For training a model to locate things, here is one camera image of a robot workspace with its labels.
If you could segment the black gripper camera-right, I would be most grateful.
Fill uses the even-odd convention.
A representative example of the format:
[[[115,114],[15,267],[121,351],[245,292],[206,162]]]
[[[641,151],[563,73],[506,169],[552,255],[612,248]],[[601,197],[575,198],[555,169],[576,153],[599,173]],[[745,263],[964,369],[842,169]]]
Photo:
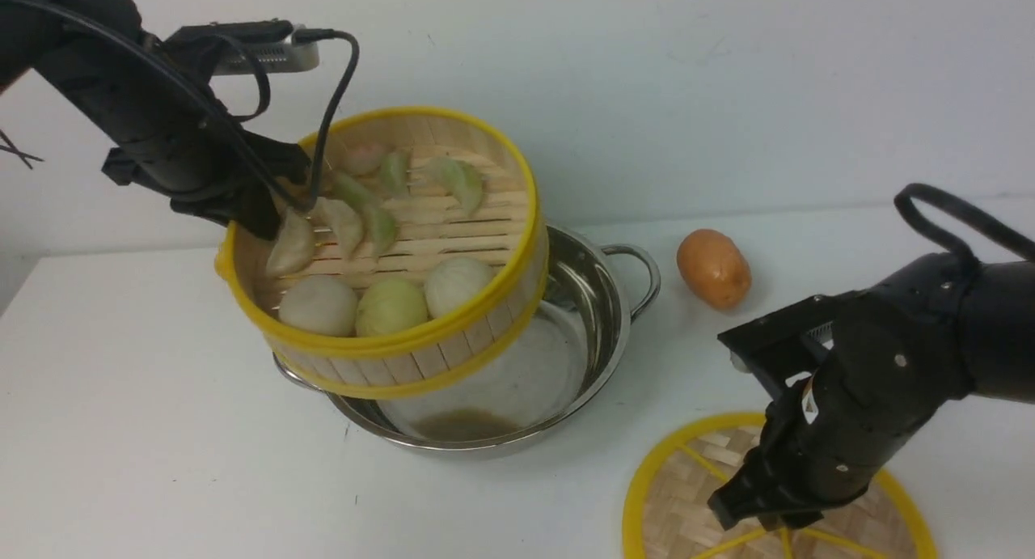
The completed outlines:
[[[710,496],[721,528],[757,519],[766,531],[805,529],[822,507],[859,497],[943,404],[971,389],[960,308],[960,291],[942,286],[878,286],[844,302],[831,351],[795,392],[790,429]]]

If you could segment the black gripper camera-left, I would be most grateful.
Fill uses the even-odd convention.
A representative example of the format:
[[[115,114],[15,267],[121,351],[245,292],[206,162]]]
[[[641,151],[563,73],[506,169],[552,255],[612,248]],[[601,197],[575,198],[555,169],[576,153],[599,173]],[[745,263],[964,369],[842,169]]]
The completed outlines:
[[[210,92],[169,84],[177,102],[173,128],[140,142],[112,139],[103,175],[162,194],[175,213],[235,222],[272,242],[280,231],[275,184],[306,183],[310,157],[300,146],[245,130]]]

